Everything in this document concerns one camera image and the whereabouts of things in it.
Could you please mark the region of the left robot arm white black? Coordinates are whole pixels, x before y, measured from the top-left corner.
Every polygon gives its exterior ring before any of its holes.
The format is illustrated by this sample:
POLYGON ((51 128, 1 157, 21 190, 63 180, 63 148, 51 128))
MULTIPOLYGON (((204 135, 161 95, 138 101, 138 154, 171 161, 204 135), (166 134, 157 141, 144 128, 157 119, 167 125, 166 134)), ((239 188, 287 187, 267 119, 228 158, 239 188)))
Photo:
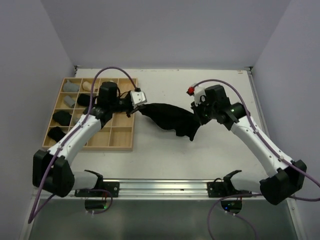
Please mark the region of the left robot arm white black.
POLYGON ((84 145, 109 122, 115 113, 129 117, 147 103, 146 94, 136 88, 124 97, 118 94, 115 82, 103 82, 96 97, 80 116, 75 126, 48 150, 38 150, 33 156, 32 184, 58 196, 85 190, 92 196, 103 193, 103 176, 91 170, 72 171, 71 165, 84 145))

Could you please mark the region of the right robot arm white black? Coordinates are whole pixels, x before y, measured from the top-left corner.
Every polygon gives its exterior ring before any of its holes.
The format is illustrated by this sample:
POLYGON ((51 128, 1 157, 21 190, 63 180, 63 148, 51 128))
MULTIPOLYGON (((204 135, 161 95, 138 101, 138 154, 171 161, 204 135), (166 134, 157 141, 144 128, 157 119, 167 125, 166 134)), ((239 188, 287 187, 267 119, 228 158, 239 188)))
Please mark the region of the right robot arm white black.
POLYGON ((299 191, 307 170, 302 160, 294 161, 283 153, 258 127, 243 101, 232 104, 222 85, 207 88, 193 85, 187 94, 194 98, 191 109, 201 125, 216 120, 237 136, 262 165, 267 178, 234 170, 223 177, 223 192, 259 193, 277 205, 299 191))

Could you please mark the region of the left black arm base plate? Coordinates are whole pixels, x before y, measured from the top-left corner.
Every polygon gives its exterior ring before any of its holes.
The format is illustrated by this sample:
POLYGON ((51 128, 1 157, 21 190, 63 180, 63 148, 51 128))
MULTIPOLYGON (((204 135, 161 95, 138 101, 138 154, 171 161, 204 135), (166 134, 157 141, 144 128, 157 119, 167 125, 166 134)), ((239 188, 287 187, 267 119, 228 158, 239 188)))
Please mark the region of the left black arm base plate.
POLYGON ((117 198, 119 196, 120 191, 120 183, 118 181, 103 181, 95 186, 92 189, 77 189, 75 190, 74 195, 76 197, 83 198, 104 198, 107 197, 108 194, 102 192, 101 190, 108 191, 113 198, 117 198))

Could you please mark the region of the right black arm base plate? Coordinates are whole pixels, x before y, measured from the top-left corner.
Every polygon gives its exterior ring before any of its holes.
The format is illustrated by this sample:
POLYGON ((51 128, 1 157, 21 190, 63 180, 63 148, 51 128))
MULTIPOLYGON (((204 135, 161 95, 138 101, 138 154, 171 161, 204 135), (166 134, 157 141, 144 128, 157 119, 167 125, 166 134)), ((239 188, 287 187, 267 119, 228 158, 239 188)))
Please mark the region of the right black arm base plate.
POLYGON ((209 198, 223 198, 233 195, 251 194, 247 190, 236 190, 229 181, 216 178, 206 183, 207 195, 209 198))

